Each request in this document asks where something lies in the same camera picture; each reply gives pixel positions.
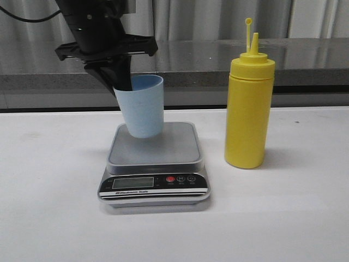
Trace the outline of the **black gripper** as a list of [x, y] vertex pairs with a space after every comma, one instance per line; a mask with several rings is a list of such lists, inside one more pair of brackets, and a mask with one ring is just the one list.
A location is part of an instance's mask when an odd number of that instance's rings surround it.
[[[121, 22], [131, 12], [128, 1], [57, 1], [74, 36], [72, 43], [55, 49], [58, 58], [87, 61], [84, 70], [115, 96], [114, 88], [132, 91], [131, 56], [146, 53], [153, 56], [158, 46], [153, 36], [127, 34]], [[108, 61], [114, 57], [112, 66]]]

